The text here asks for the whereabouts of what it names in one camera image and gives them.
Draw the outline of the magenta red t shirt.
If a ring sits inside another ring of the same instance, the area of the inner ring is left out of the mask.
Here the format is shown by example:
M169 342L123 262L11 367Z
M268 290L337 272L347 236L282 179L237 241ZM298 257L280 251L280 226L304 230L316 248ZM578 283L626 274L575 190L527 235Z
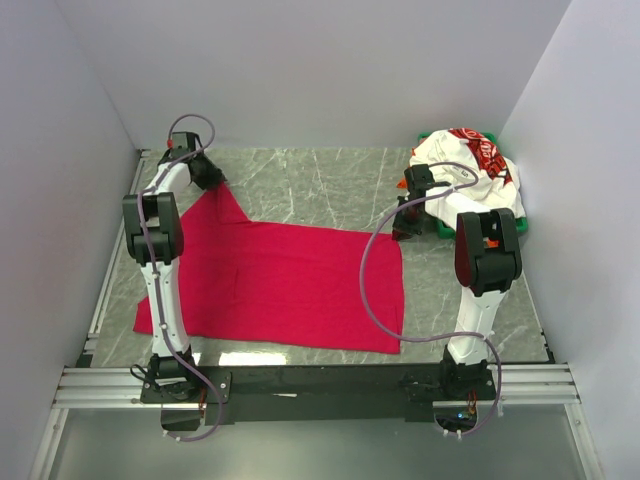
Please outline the magenta red t shirt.
M359 268L367 233L250 220L226 186L181 217L179 291L191 336L397 354L405 295L402 254L388 234Z

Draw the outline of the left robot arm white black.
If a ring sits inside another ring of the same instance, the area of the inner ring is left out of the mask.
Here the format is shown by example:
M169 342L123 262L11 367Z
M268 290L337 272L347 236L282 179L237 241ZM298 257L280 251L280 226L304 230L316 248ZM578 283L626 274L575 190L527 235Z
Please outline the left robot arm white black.
M150 183L123 198L122 210L127 251L140 267L150 307L153 344L144 381L186 402L211 382L195 366L183 319L179 267L185 238L176 196L191 184L213 190L225 176L205 154L178 152L180 158L174 150L165 153Z

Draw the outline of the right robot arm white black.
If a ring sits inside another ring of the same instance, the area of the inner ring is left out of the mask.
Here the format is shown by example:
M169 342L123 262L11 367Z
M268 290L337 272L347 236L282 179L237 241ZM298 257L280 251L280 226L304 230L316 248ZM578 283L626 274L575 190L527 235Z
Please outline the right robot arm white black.
M506 207L489 208L460 193L412 205L414 194L398 198L392 237L404 240L421 233L426 216L453 222L454 270L461 285L455 335L448 339L440 362L439 387L460 399L491 381L490 348L498 308L522 273L517 222Z

